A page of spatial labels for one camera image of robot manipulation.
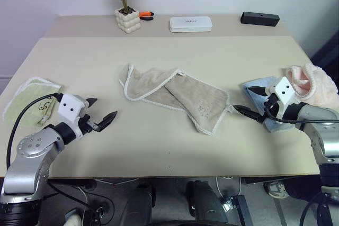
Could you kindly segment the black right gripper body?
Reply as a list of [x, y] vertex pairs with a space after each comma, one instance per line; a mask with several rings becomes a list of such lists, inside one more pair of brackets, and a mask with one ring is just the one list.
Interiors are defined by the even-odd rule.
[[272, 93], [264, 102], [264, 112], [267, 117], [275, 121], [283, 121], [280, 109], [281, 105], [282, 101], [280, 98], [275, 93]]

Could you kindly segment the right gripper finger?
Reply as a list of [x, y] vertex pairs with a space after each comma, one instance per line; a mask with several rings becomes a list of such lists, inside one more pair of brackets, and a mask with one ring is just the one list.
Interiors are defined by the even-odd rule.
[[260, 96], [266, 96], [266, 91], [265, 91], [265, 87], [261, 87], [261, 86], [251, 86], [247, 88], [249, 91], [260, 95]]
[[233, 105], [233, 108], [241, 115], [253, 119], [258, 123], [263, 123], [265, 121], [265, 114], [260, 115], [259, 113], [252, 111], [249, 107], [243, 105]]

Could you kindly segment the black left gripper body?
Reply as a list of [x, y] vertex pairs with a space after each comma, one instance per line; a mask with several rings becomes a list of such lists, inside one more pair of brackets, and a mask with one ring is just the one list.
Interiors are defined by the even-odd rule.
[[90, 133], [92, 131], [100, 130], [98, 124], [93, 122], [88, 114], [85, 114], [83, 117], [79, 119], [78, 127], [80, 128], [83, 135]]

